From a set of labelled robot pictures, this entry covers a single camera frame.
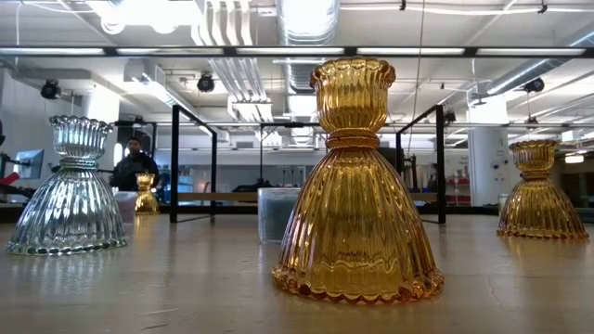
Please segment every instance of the ventilation duct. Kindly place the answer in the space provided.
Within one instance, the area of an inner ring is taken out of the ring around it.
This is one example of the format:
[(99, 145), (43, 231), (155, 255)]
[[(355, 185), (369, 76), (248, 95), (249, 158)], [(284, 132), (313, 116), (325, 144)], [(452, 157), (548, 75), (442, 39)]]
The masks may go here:
[[(560, 45), (574, 47), (594, 46), (594, 27), (591, 25), (588, 26), (586, 29), (565, 39)], [(516, 69), (495, 79), (487, 87), (486, 93), (490, 96), (506, 93), (509, 90), (533, 81), (544, 73), (554, 70), (570, 60), (570, 58), (550, 58), (527, 61)]]
[[(278, 33), (284, 45), (330, 45), (340, 0), (276, 0)], [(309, 75), (316, 65), (287, 65), (289, 85), (296, 93), (312, 93)]]

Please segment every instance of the wall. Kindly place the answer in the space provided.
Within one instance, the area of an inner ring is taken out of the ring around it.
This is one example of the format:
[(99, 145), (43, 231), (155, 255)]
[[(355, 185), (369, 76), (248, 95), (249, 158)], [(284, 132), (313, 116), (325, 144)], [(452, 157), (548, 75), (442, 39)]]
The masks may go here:
[[(19, 180), (16, 186), (38, 187), (50, 176), (48, 163), (58, 164), (59, 155), (54, 151), (53, 131), (48, 119), (56, 115), (81, 115), (78, 106), (63, 100), (48, 101), (41, 97), (39, 89), (14, 80), (9, 71), (0, 70), (0, 120), (4, 125), (6, 141), (0, 147), (14, 158), (18, 151), (43, 149), (44, 166), (41, 179)], [(11, 173), (12, 164), (6, 167)]]

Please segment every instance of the person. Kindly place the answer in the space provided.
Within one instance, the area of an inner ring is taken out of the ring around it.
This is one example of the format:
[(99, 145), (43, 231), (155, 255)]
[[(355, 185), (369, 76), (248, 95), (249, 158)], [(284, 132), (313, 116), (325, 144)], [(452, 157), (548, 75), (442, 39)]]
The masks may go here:
[(151, 173), (155, 175), (152, 186), (159, 183), (159, 169), (155, 161), (140, 150), (140, 139), (128, 139), (130, 153), (115, 166), (110, 185), (116, 186), (120, 191), (137, 191), (137, 173)]

